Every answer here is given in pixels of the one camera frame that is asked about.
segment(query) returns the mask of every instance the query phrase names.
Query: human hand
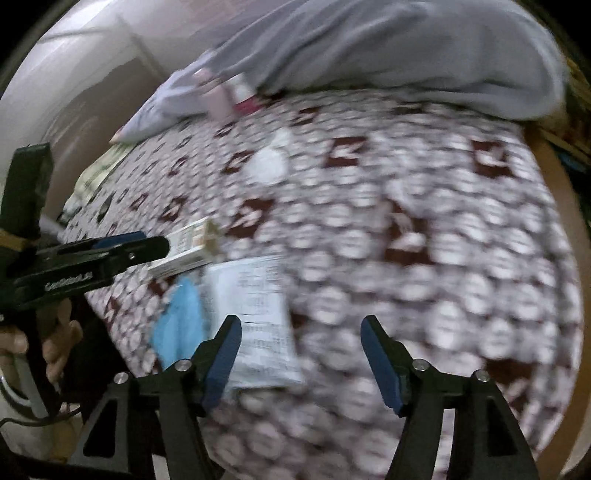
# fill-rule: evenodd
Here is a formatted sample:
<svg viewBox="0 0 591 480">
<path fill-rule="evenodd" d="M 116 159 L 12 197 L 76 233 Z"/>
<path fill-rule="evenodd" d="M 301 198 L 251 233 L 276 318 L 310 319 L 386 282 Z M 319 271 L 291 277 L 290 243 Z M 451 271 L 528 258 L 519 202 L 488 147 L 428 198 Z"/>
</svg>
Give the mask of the human hand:
<svg viewBox="0 0 591 480">
<path fill-rule="evenodd" d="M 75 320 L 70 321 L 72 303 L 61 303 L 44 307 L 37 311 L 41 321 L 54 320 L 57 324 L 50 334 L 42 339 L 43 358 L 47 362 L 46 375 L 50 382 L 55 382 L 66 366 L 72 347 L 82 340 L 82 327 Z M 27 353 L 28 341 L 24 333 L 14 326 L 0 327 L 0 369 L 8 384 L 19 388 L 18 375 L 14 368 L 11 353 Z"/>
</svg>

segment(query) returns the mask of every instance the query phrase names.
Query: gray fabric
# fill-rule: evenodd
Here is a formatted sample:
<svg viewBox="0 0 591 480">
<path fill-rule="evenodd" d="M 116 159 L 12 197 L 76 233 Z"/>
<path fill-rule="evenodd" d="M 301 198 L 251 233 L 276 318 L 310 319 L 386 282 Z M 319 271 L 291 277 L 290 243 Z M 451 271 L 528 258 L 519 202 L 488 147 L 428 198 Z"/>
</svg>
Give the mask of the gray fabric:
<svg viewBox="0 0 591 480">
<path fill-rule="evenodd" d="M 203 113 L 192 74 L 204 64 L 269 94 L 372 85 L 511 120 L 550 113 L 566 79 L 551 34 L 510 0 L 293 0 L 175 72 L 119 139 Z"/>
</svg>

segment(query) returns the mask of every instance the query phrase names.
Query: wooden edge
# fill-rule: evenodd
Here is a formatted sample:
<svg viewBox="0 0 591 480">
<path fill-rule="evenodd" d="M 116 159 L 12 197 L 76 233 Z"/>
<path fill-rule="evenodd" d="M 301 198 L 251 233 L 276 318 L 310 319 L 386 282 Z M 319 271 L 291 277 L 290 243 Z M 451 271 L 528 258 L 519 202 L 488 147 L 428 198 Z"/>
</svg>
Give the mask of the wooden edge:
<svg viewBox="0 0 591 480">
<path fill-rule="evenodd" d="M 560 160 L 533 124 L 525 127 L 524 134 L 538 161 L 546 185 L 556 201 L 563 228 L 579 268 L 583 297 L 584 336 L 579 375 L 564 419 L 537 459 L 540 479 L 555 480 L 560 477 L 562 468 L 570 456 L 591 400 L 591 244 L 580 213 L 579 200 Z"/>
</svg>

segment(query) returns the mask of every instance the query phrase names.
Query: bottle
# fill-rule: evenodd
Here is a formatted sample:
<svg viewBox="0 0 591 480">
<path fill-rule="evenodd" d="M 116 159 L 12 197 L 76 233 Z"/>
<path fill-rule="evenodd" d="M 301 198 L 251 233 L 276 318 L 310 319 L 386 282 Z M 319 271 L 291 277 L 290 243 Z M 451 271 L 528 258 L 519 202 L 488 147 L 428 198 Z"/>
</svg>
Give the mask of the bottle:
<svg viewBox="0 0 591 480">
<path fill-rule="evenodd" d="M 234 104 L 223 82 L 214 77 L 212 71 L 207 68 L 198 70 L 193 77 L 197 81 L 209 116 L 222 125 L 236 121 Z"/>
<path fill-rule="evenodd" d="M 256 91 L 249 85 L 243 73 L 226 81 L 234 99 L 234 110 L 240 115 L 250 115 L 262 108 L 256 97 Z"/>
</svg>

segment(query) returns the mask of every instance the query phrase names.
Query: paper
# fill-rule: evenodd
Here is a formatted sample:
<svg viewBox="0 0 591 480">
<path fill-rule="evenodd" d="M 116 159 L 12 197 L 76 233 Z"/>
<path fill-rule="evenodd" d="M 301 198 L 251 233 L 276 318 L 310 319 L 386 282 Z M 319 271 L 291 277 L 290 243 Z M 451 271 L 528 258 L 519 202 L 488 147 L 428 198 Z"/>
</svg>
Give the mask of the paper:
<svg viewBox="0 0 591 480">
<path fill-rule="evenodd" d="M 280 257 L 236 260 L 207 268 L 213 337 L 226 315 L 242 323 L 242 344 L 229 388 L 284 387 L 303 382 L 294 347 Z"/>
</svg>

